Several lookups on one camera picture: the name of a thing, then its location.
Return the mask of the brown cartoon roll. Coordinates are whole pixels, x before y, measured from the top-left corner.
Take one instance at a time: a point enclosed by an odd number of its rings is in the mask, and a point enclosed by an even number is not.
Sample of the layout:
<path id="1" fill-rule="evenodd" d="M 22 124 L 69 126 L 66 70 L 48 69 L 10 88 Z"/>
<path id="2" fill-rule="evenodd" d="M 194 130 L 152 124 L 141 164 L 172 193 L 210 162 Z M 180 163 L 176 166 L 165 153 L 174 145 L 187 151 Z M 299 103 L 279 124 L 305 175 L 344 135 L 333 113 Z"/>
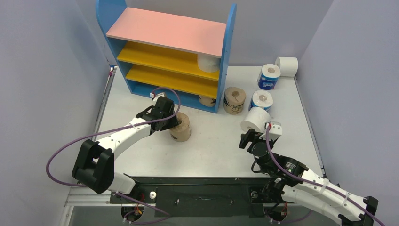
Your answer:
<path id="1" fill-rule="evenodd" d="M 246 93 L 237 87 L 228 87 L 224 92 L 223 107 L 229 114 L 236 115 L 242 112 L 246 100 Z"/>
<path id="2" fill-rule="evenodd" d="M 169 133 L 176 142 L 185 142 L 191 136 L 189 117 L 181 112 L 178 112 L 176 116 L 178 125 L 169 129 Z"/>

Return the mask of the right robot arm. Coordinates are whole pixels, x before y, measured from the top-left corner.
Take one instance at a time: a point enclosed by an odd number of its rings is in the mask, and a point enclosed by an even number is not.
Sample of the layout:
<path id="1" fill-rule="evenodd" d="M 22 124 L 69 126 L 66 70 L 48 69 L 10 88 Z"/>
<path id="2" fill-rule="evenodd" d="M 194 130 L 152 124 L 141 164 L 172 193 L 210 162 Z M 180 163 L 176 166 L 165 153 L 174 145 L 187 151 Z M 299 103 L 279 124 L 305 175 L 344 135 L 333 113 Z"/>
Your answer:
<path id="1" fill-rule="evenodd" d="M 381 223 L 375 217 L 378 200 L 352 194 L 319 176 L 303 163 L 272 152 L 276 142 L 265 133 L 249 129 L 241 134 L 239 147 L 253 155 L 258 173 L 270 181 L 262 189 L 264 197 L 280 204 L 291 202 L 324 215 L 341 226 L 372 226 Z"/>

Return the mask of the plain white toilet roll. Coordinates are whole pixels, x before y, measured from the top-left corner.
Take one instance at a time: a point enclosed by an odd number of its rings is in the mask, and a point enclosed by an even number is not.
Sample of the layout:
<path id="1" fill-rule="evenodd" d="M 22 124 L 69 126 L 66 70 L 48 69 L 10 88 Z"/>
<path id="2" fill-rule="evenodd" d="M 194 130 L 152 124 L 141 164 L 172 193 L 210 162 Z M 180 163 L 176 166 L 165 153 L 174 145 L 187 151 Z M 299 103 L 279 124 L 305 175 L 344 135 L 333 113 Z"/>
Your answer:
<path id="1" fill-rule="evenodd" d="M 198 68 L 207 73 L 213 73 L 220 70 L 221 59 L 204 54 L 197 55 Z"/>

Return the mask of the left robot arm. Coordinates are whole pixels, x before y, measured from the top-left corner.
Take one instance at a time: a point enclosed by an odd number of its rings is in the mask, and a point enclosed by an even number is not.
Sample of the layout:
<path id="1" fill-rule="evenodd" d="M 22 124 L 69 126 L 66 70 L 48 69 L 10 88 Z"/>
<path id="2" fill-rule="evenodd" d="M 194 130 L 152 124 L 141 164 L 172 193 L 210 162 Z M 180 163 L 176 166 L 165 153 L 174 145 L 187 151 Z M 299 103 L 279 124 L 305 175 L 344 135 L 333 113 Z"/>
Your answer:
<path id="1" fill-rule="evenodd" d="M 128 202 L 140 198 L 140 189 L 129 176 L 115 171 L 115 160 L 133 144 L 152 135 L 178 125 L 174 115 L 173 100 L 164 96 L 154 99 L 155 104 L 138 113 L 127 125 L 127 129 L 117 131 L 97 141 L 82 143 L 72 176 L 97 194 L 104 191 L 122 193 Z"/>

